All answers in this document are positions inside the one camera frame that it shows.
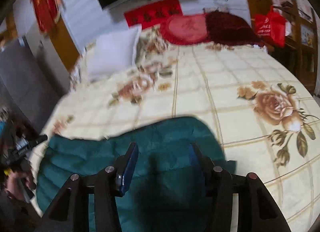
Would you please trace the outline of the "person left hand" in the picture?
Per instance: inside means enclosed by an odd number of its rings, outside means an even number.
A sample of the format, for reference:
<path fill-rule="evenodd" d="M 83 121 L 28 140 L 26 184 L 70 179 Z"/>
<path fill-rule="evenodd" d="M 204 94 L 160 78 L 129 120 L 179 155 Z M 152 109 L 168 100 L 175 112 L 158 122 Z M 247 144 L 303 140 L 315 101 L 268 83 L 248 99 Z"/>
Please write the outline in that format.
<path fill-rule="evenodd" d="M 7 178 L 7 183 L 5 185 L 5 190 L 10 192 L 16 199 L 25 202 L 23 189 L 20 185 L 21 179 L 25 178 L 25 185 L 29 190 L 35 190 L 36 184 L 34 182 L 34 177 L 32 172 L 29 170 L 27 172 L 16 171 L 12 172 Z"/>

